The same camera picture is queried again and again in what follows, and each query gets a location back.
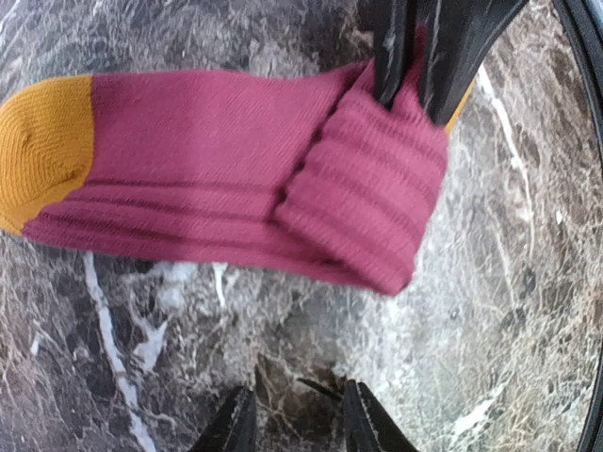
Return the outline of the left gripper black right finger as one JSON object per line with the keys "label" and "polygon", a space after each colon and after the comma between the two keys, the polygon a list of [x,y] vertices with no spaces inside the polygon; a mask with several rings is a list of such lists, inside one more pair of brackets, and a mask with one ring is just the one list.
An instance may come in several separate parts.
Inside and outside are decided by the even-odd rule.
{"label": "left gripper black right finger", "polygon": [[348,452],[417,452],[363,382],[346,382],[343,414]]}

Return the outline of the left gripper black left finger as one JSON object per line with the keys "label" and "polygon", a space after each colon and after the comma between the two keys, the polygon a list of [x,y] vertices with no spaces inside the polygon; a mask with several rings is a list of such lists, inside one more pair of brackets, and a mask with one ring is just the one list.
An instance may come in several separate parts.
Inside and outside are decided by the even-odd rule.
{"label": "left gripper black left finger", "polygon": [[255,452],[256,398],[237,386],[225,398],[190,452]]}

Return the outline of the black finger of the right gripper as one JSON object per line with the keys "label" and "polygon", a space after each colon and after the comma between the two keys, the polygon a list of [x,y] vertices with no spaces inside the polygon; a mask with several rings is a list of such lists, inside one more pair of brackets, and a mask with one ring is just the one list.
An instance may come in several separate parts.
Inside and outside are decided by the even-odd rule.
{"label": "black finger of the right gripper", "polygon": [[361,6],[361,17],[373,33],[374,97],[390,109],[412,66],[417,1],[373,0],[362,1]]}
{"label": "black finger of the right gripper", "polygon": [[452,118],[490,48],[523,0],[440,0],[432,6],[420,102],[436,126]]}

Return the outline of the maroon purple orange striped sock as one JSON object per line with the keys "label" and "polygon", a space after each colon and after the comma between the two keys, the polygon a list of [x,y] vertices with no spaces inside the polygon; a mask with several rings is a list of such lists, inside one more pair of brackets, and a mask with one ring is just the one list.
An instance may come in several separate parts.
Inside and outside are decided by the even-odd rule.
{"label": "maroon purple orange striped sock", "polygon": [[1,226],[46,245],[224,262],[396,295],[448,166],[417,97],[373,68],[51,79],[1,109]]}

